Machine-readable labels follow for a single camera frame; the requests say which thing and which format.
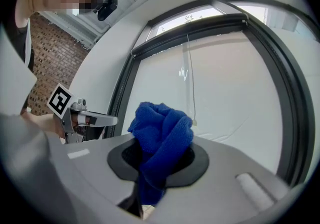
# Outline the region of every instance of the brown brick floor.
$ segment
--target brown brick floor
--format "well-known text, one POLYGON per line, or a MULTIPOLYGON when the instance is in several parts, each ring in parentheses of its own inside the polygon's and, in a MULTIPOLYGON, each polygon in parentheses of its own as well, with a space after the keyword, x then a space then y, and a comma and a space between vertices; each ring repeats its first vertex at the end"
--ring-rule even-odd
POLYGON ((33 114, 43 115, 52 113, 46 103, 56 85, 61 83, 69 88, 89 51, 38 13, 30 18, 30 30, 37 82, 29 95, 28 106, 33 114))

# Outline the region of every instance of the towel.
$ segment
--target towel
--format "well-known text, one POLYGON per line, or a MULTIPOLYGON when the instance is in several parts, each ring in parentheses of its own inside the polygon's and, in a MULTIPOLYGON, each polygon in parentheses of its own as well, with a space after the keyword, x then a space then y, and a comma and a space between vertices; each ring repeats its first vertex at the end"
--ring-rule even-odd
POLYGON ((161 103, 140 103, 128 132, 142 148, 139 166, 141 204, 155 205, 164 195, 166 178, 193 139, 192 120, 182 111, 161 103))

